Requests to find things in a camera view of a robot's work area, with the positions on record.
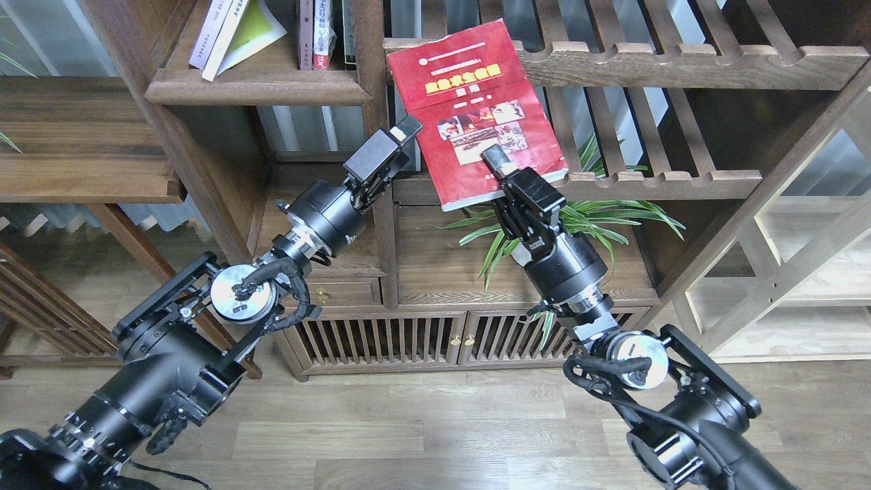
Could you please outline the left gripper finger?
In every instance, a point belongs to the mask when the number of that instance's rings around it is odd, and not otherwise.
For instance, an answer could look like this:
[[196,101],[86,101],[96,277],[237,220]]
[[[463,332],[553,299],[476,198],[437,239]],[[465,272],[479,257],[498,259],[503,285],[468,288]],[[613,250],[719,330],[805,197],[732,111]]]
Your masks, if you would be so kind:
[[395,140],[397,145],[407,145],[422,129],[422,123],[414,115],[407,114],[394,127],[390,128],[390,137]]

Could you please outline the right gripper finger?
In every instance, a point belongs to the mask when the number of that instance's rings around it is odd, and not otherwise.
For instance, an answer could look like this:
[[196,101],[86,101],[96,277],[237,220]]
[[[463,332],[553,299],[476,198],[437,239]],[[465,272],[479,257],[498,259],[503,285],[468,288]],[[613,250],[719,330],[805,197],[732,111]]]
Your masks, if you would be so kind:
[[497,180],[505,180],[510,174],[516,173],[519,170],[519,166],[510,160],[507,153],[498,144],[489,146],[481,155],[483,161]]

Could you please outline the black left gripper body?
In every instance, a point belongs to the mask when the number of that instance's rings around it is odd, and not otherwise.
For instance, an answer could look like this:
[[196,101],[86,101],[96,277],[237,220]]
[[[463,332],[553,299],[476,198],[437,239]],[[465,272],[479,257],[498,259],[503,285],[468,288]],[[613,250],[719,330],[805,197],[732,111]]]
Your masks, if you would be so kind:
[[276,202],[292,223],[275,239],[275,251],[286,257],[336,258],[365,229],[362,214],[372,206],[398,171],[402,149],[390,131],[377,131],[345,162],[340,185],[317,180],[294,202]]

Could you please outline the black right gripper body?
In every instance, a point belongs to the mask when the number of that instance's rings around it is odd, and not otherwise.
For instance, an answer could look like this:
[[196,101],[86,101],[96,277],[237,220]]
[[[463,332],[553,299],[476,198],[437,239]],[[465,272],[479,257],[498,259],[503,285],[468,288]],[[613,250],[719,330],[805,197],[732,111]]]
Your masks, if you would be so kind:
[[560,220],[566,198],[533,170],[495,171],[504,197],[493,201],[508,239],[519,239],[531,255],[525,273],[557,316],[601,317],[610,298],[598,283],[606,264],[582,233],[570,235]]

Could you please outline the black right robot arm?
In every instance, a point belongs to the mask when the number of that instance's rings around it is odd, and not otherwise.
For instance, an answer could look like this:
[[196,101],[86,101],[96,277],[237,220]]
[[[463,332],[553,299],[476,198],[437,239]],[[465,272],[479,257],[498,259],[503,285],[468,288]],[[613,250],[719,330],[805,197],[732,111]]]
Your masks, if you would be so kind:
[[541,309],[563,319],[576,350],[566,378],[616,409],[629,449],[665,489],[792,489],[793,484],[744,432],[760,404],[673,325],[626,331],[599,289],[606,264],[581,233],[561,220],[566,199],[532,168],[517,167],[501,146],[482,154],[503,189],[493,201],[506,235],[531,258],[525,273]]

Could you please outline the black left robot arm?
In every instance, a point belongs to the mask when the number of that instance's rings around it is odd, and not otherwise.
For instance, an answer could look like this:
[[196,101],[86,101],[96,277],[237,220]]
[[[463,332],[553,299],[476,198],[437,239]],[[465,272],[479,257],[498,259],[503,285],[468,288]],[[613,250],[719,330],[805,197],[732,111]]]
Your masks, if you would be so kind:
[[41,437],[2,435],[3,489],[150,489],[121,475],[141,444],[159,454],[189,424],[201,425],[242,381],[242,360],[265,335],[316,319],[307,276],[329,265],[365,229],[364,211],[407,161],[422,130],[407,116],[371,136],[344,164],[342,183],[315,181],[278,201],[291,229],[253,264],[212,253],[146,298],[113,329],[122,369],[62,425]]

